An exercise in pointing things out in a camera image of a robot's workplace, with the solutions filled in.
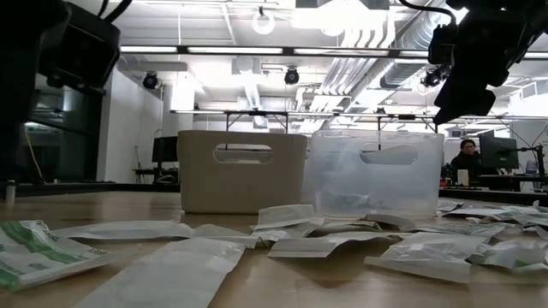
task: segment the table surface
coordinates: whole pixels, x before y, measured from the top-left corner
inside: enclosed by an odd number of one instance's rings
[[[213,223],[247,233],[249,225],[257,221],[256,216],[181,217],[179,194],[166,192],[18,198],[13,209],[0,204],[0,220],[33,219],[45,221],[51,229],[121,220],[181,219],[191,227]],[[418,224],[446,220],[433,218]],[[517,229],[507,229],[497,236],[497,240],[510,239],[548,244],[536,235],[524,235]],[[84,243],[113,252],[131,248],[139,253],[116,264],[18,293],[0,290],[0,307],[71,307],[133,259],[155,251],[167,241],[105,244],[88,240]],[[365,256],[378,256],[388,246],[389,243],[382,240],[355,242],[342,246],[325,259],[273,259],[266,257],[266,248],[246,250],[210,307],[548,307],[548,273],[545,271],[517,275],[507,270],[473,266],[472,282],[457,284],[363,264]]]

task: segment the clear plastic bin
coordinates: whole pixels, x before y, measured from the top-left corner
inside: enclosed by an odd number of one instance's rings
[[[433,133],[318,131],[304,185],[326,216],[434,216],[443,142]]]

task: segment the black equipment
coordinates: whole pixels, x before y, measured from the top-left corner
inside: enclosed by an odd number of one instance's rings
[[[152,161],[154,163],[178,162],[177,158],[177,137],[162,137],[154,139],[152,148]]]
[[[545,0],[446,0],[452,9],[466,8],[460,24],[451,11],[400,2],[411,9],[435,11],[451,17],[438,26],[428,48],[428,62],[450,66],[436,101],[435,124],[464,115],[486,116],[495,102],[487,86],[501,86],[509,68],[548,32]]]
[[[297,68],[288,68],[288,72],[285,74],[285,84],[286,85],[296,85],[299,83],[299,73],[297,73]]]
[[[160,87],[161,83],[158,80],[158,73],[148,72],[145,79],[143,79],[143,86],[149,90],[156,90]]]
[[[514,139],[479,137],[481,166],[494,169],[518,169],[517,142]]]
[[[104,19],[63,0],[11,3],[9,10],[25,12],[28,27],[4,27],[0,75],[5,97],[0,115],[0,181],[13,180],[23,123],[35,107],[36,73],[51,86],[70,86],[85,94],[104,94],[104,83],[120,55],[120,31],[112,25],[131,4],[122,0]]]

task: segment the white paper packet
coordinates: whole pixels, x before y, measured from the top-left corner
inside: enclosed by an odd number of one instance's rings
[[[311,204],[272,206],[259,210],[259,220],[253,230],[292,226],[315,218],[316,212]]]
[[[414,228],[415,226],[414,221],[393,215],[367,214],[366,218],[364,219],[369,222],[386,223],[401,228]]]
[[[464,202],[438,200],[438,211],[450,212],[452,210],[460,209],[463,205],[464,205]]]
[[[229,242],[244,244],[247,248],[255,248],[255,245],[259,241],[259,236],[245,234],[240,231],[219,227],[213,224],[205,224],[195,228],[192,237],[203,237],[212,240],[226,240]]]
[[[358,221],[358,220],[332,220],[328,219],[327,222],[319,229],[316,229],[318,232],[344,232],[338,230],[345,229],[356,229],[359,228],[360,231],[378,231],[383,232],[383,229],[376,222],[368,221]]]
[[[254,248],[257,236],[244,234],[233,229],[205,224],[195,229],[184,223],[172,221],[121,221],[104,222],[87,226],[52,231],[57,236],[90,240],[151,240],[160,238],[207,237],[227,240]]]
[[[509,223],[459,223],[447,222],[438,225],[421,226],[408,230],[409,232],[435,232],[443,234],[463,234],[480,236],[490,239],[493,235],[502,232],[505,228],[511,227]]]
[[[536,243],[525,247],[517,240],[507,240],[497,243],[480,255],[470,256],[468,260],[473,264],[496,265],[514,270],[524,266],[542,264],[545,258],[545,252]]]
[[[55,236],[42,221],[0,222],[0,287],[12,291],[126,257]]]
[[[172,221],[102,222],[51,232],[57,236],[90,240],[150,240],[193,236],[193,230],[188,225]]]
[[[257,236],[263,241],[278,241],[280,239],[299,239],[307,237],[314,230],[324,225],[323,217],[316,217],[310,222],[299,223],[280,228],[264,228],[254,231],[251,235]]]
[[[415,275],[468,283],[470,264],[465,260],[480,253],[486,239],[460,234],[417,233],[396,243],[379,258],[366,257],[365,264]]]
[[[405,234],[380,232],[342,232],[309,239],[282,239],[272,246],[269,258],[326,258],[348,241],[368,241],[377,238],[401,240]]]
[[[501,215],[503,213],[511,212],[511,210],[504,210],[504,209],[459,209],[459,210],[453,210],[449,213],[443,214],[443,216],[470,216],[470,217],[478,217],[483,218],[486,216],[495,216],[495,215]]]
[[[194,238],[172,242],[131,263],[75,308],[207,308],[240,261],[242,244]]]

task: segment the green stripe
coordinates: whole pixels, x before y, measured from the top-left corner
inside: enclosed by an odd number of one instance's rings
[[[23,245],[31,253],[40,253],[52,261],[71,264],[87,260],[87,258],[79,256],[75,257],[64,252],[58,252],[52,247],[45,244],[42,239],[36,236],[31,230],[24,228],[20,222],[3,222],[0,223],[0,229],[8,235],[17,244]]]
[[[17,275],[23,275],[21,271],[12,268],[6,263],[0,261],[0,287],[13,288],[19,283]]]

